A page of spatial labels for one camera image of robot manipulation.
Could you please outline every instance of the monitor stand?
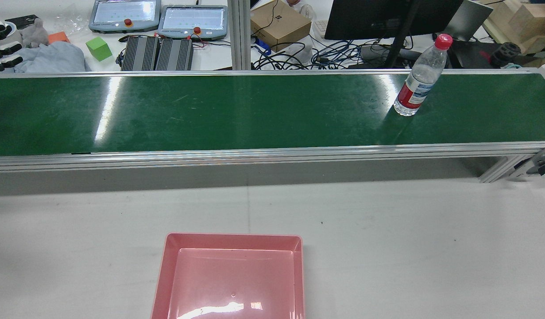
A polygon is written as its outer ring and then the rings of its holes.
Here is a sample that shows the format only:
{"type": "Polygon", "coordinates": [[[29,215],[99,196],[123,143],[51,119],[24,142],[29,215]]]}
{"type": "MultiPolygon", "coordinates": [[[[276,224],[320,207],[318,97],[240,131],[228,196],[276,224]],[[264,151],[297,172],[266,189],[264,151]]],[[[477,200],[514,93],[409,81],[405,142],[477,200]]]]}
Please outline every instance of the monitor stand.
{"type": "Polygon", "coordinates": [[[404,40],[406,40],[408,33],[410,33],[410,26],[412,26],[412,21],[414,21],[414,17],[416,16],[416,12],[418,12],[418,8],[420,7],[421,3],[422,0],[410,0],[410,4],[408,4],[408,12],[400,22],[398,33],[396,34],[396,37],[394,37],[394,42],[392,42],[390,50],[388,51],[388,56],[386,57],[386,61],[384,61],[385,69],[392,69],[394,67],[396,58],[398,58],[400,55],[400,50],[404,45],[404,40]]]}
{"type": "MultiPolygon", "coordinates": [[[[384,66],[384,63],[388,59],[388,53],[390,49],[388,45],[382,46],[378,44],[365,45],[361,47],[361,58],[363,63],[349,65],[349,69],[378,69],[384,66]]],[[[404,67],[412,67],[414,62],[418,60],[422,53],[400,49],[398,53],[398,59],[395,59],[393,69],[404,69],[404,67]]]]}

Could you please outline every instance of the stuffed toy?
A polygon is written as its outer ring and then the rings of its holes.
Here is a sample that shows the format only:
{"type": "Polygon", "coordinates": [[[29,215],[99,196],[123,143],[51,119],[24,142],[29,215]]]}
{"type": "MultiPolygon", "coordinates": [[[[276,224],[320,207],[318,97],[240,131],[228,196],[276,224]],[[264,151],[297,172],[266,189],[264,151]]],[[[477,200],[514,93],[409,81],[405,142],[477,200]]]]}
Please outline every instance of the stuffed toy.
{"type": "Polygon", "coordinates": [[[38,48],[40,44],[48,45],[48,32],[44,29],[44,22],[40,18],[34,20],[32,26],[20,30],[23,35],[23,47],[38,48]]]}

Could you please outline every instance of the gray cloth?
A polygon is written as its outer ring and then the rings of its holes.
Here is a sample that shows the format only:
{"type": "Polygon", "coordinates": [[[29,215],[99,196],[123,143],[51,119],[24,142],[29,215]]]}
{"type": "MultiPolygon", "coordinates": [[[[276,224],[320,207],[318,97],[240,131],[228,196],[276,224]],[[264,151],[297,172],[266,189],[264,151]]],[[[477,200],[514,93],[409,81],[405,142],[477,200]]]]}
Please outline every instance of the gray cloth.
{"type": "Polygon", "coordinates": [[[16,54],[23,62],[15,73],[64,73],[91,71],[80,48],[67,42],[54,42],[39,48],[20,49],[16,54]]]}

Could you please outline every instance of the plastic bottle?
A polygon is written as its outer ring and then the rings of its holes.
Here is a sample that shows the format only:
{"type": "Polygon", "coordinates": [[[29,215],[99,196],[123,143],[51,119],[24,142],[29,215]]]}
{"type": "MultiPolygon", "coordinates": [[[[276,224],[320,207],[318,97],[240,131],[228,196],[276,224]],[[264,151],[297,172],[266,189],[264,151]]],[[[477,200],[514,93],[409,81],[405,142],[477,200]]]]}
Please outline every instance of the plastic bottle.
{"type": "Polygon", "coordinates": [[[434,87],[444,71],[448,49],[452,43],[453,38],[450,35],[440,34],[434,45],[418,57],[394,101],[394,109],[398,114],[406,117],[416,114],[430,89],[434,87]]]}

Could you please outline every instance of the green conveyor belt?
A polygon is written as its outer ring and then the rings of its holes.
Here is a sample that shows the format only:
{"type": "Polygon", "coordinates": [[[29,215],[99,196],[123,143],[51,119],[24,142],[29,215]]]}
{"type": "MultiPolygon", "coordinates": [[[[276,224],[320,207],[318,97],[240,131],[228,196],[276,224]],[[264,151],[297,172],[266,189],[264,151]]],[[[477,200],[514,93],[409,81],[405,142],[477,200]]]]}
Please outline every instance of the green conveyor belt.
{"type": "Polygon", "coordinates": [[[0,156],[545,141],[539,74],[444,74],[400,117],[405,77],[0,78],[0,156]]]}

